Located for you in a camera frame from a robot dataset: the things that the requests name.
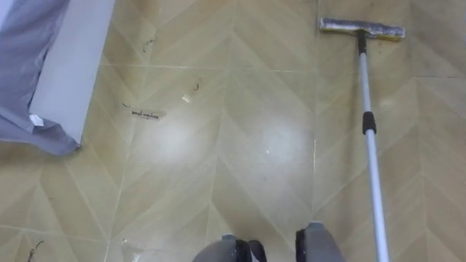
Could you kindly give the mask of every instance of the mop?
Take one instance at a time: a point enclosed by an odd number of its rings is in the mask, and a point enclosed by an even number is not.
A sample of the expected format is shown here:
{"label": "mop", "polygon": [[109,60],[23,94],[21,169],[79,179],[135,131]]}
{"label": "mop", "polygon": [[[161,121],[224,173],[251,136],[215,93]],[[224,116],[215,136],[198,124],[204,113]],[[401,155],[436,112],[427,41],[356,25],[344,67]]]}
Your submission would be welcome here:
{"label": "mop", "polygon": [[[377,163],[376,149],[376,122],[374,114],[371,111],[371,96],[369,94],[369,81],[367,69],[367,51],[366,39],[384,39],[390,41],[400,41],[405,37],[405,29],[397,26],[388,26],[381,23],[368,23],[364,21],[348,21],[337,20],[330,18],[322,18],[319,22],[319,28],[325,32],[348,33],[356,36],[358,39],[359,63],[360,63],[360,82],[363,93],[363,134],[366,136],[367,152],[368,152],[368,167],[371,177],[371,196],[372,209],[374,214],[374,236],[376,240],[377,260],[378,262],[389,262],[389,253],[387,245],[387,235],[385,233],[384,208],[382,204],[382,191],[380,189],[379,166]],[[297,242],[298,245],[304,244],[300,250],[305,250],[309,247],[310,242],[322,242],[322,235],[327,240],[332,242],[331,236],[325,231],[323,225],[312,223],[308,229],[299,232],[303,242]],[[311,249],[308,252],[303,252],[305,256],[303,261],[343,261],[340,254],[336,251],[322,251],[321,249]]]}

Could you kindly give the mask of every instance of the mop head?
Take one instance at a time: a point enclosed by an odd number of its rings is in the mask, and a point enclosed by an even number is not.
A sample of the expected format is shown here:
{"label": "mop head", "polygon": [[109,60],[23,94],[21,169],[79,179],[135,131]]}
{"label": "mop head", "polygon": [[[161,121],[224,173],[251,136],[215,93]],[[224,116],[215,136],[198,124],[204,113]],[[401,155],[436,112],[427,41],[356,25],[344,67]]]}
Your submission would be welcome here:
{"label": "mop head", "polygon": [[368,38],[390,41],[401,41],[406,35],[405,29],[399,26],[330,18],[321,18],[319,29],[321,31],[350,33],[353,35],[356,35],[358,31],[365,31]]}

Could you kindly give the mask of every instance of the white mop handle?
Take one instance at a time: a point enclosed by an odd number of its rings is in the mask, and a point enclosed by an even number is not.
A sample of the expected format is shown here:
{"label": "white mop handle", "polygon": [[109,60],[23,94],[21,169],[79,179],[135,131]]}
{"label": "white mop handle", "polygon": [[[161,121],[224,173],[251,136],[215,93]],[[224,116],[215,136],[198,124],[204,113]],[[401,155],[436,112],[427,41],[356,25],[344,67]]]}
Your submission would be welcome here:
{"label": "white mop handle", "polygon": [[[364,112],[371,112],[371,95],[369,92],[367,57],[365,52],[360,53],[360,75]],[[366,142],[369,175],[371,176],[372,209],[374,213],[374,236],[377,248],[377,261],[390,262],[388,255],[387,235],[385,233],[384,207],[382,203],[382,190],[380,188],[376,139],[373,129],[366,130]]]}

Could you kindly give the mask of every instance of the mop handle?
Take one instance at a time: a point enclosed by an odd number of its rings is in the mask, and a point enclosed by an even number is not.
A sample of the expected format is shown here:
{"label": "mop handle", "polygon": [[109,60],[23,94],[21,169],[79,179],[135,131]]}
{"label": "mop handle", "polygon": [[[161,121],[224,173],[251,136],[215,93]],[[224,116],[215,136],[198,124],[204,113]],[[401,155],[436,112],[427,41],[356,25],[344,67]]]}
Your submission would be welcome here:
{"label": "mop handle", "polygon": [[371,111],[371,95],[366,56],[365,33],[358,32],[358,49],[360,59],[361,90],[363,94],[363,133],[366,135],[368,152],[369,175],[371,177],[372,210],[374,214],[374,236],[377,248],[377,261],[390,262],[388,255],[387,235],[385,233],[384,208],[382,203],[382,190],[380,189],[379,164],[377,162],[376,124]]}

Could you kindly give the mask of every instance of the tiled floor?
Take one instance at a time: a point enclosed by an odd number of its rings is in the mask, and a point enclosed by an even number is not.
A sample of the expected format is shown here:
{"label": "tiled floor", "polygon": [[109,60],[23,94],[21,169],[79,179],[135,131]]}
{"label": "tiled floor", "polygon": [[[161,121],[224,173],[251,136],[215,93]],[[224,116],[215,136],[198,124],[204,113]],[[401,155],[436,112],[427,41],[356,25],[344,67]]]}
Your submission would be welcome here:
{"label": "tiled floor", "polygon": [[[0,144],[0,261],[190,261],[224,233],[294,260],[322,220],[375,261],[355,40],[317,17],[402,25],[370,41],[393,261],[466,261],[464,0],[117,0],[82,149]],[[157,116],[144,119],[133,114]]]}

